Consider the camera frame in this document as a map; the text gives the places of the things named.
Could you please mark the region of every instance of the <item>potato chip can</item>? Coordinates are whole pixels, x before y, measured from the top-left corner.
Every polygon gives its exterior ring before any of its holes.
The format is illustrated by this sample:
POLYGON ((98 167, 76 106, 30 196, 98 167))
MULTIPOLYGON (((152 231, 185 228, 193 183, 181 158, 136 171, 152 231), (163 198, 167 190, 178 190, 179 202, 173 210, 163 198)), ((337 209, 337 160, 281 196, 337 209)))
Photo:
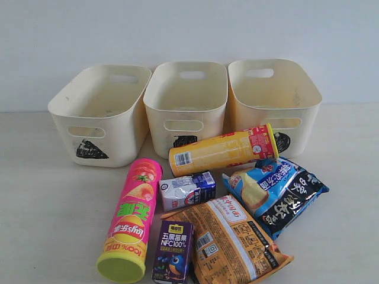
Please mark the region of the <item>potato chip can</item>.
POLYGON ((171 148, 169 152, 170 167, 176 177, 277 157, 270 124, 171 148))
POLYGON ((105 278, 134 283, 144 276, 147 241, 161 178, 162 167, 154 160, 138 159, 131 164, 96 263, 105 278))

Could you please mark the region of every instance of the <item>yellow can lid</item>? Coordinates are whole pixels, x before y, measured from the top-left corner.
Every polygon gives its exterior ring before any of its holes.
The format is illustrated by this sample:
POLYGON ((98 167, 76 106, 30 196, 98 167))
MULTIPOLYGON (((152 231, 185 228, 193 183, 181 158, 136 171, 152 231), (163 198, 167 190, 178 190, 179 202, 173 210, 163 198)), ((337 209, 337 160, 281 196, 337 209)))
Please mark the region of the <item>yellow can lid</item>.
POLYGON ((128 253, 103 253, 96 262, 103 277, 117 283, 134 283, 144 276, 145 265, 141 258, 128 253))

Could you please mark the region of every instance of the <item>blue snack bag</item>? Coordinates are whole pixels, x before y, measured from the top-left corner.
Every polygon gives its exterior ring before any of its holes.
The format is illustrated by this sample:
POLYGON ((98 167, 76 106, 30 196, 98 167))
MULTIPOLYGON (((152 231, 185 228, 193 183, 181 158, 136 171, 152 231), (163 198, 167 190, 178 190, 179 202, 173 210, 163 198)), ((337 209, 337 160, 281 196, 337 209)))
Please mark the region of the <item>blue snack bag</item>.
POLYGON ((283 158, 260 160, 223 180, 273 240, 321 193, 329 192, 314 174, 283 158))

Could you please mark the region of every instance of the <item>purple juice box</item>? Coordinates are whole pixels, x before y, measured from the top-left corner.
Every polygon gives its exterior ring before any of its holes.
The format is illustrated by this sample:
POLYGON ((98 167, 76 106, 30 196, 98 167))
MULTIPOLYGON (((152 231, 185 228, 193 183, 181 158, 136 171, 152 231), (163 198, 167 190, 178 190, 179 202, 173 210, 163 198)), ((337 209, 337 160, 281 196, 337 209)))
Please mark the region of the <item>purple juice box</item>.
POLYGON ((162 221, 152 279, 159 284, 186 283, 191 260, 194 226, 179 221, 162 221))

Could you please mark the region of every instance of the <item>plastic packaging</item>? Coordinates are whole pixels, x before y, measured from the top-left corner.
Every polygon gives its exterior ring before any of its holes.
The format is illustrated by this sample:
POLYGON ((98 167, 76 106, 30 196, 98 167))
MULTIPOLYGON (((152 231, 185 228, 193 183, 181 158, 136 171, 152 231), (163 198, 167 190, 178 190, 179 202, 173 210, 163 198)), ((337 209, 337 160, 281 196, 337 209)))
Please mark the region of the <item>plastic packaging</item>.
POLYGON ((134 283, 143 277, 161 177, 162 168, 154 160, 138 159, 131 164, 104 249, 96 263, 105 278, 134 283))
POLYGON ((278 150, 270 124, 171 148, 169 152, 174 176, 222 169, 273 157, 278 157, 278 150))
POLYGON ((164 211, 206 202, 216 195, 216 183, 210 172, 161 180, 159 188, 164 211))
POLYGON ((138 155, 149 131, 142 96, 151 71, 126 65, 85 69, 49 103, 77 164, 121 167, 138 155))
POLYGON ((314 174, 286 159, 258 161, 255 168, 223 175, 223 179, 273 240, 321 193, 329 191, 314 174))
POLYGON ((194 224, 192 261, 200 283, 256 283, 293 260, 231 195, 162 218, 194 224))
POLYGON ((283 59, 239 60, 228 72, 231 131, 269 122, 280 155, 301 154, 322 102, 307 73, 283 59))
POLYGON ((159 65, 143 101, 155 152, 221 135, 227 102, 227 72, 214 62, 159 65))
POLYGON ((187 282, 193 233, 191 223, 162 221, 152 275, 156 283, 187 282))

